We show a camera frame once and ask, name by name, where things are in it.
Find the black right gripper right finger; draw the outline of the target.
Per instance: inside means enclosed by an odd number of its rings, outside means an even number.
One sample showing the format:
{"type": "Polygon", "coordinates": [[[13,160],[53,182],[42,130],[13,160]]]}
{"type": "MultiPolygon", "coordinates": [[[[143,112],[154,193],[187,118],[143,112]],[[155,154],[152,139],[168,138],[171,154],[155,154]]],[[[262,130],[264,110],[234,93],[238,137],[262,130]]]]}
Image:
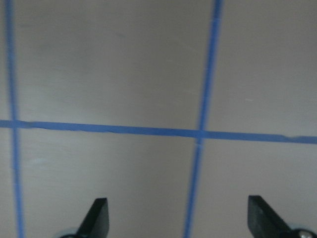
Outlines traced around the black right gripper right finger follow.
{"type": "Polygon", "coordinates": [[[296,238],[284,220],[259,195],[249,195],[247,225],[254,238],[296,238]]]}

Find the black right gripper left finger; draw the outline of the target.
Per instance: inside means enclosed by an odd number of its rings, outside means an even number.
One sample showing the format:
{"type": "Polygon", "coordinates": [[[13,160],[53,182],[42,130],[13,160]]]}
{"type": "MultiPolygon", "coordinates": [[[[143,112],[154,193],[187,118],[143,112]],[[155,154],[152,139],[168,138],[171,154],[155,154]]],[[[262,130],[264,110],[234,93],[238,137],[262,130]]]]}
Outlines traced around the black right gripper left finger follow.
{"type": "Polygon", "coordinates": [[[79,238],[106,238],[109,232],[107,198],[94,200],[86,217],[76,232],[79,238]]]}

